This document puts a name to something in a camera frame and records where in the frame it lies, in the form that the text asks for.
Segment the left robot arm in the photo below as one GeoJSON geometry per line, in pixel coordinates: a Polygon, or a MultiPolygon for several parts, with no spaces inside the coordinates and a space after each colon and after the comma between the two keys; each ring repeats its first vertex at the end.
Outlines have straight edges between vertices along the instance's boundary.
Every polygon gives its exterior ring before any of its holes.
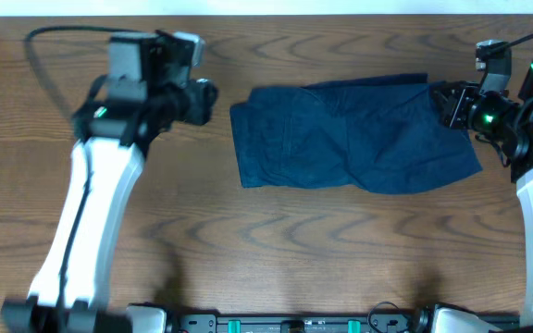
{"type": "Polygon", "coordinates": [[[71,122],[68,194],[56,234],[25,300],[7,299],[11,332],[176,332],[176,315],[133,304],[108,310],[110,272],[123,216],[149,147],[175,122],[206,124],[217,87],[194,80],[205,41],[188,32],[113,29],[108,71],[71,122]]]}

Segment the dark blue shorts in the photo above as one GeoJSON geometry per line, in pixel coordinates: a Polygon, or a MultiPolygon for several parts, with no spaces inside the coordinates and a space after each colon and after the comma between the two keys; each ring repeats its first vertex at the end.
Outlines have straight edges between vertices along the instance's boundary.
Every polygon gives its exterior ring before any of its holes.
{"type": "Polygon", "coordinates": [[[425,73],[254,88],[229,111],[241,184],[380,194],[480,172],[464,130],[440,124],[425,73]]]}

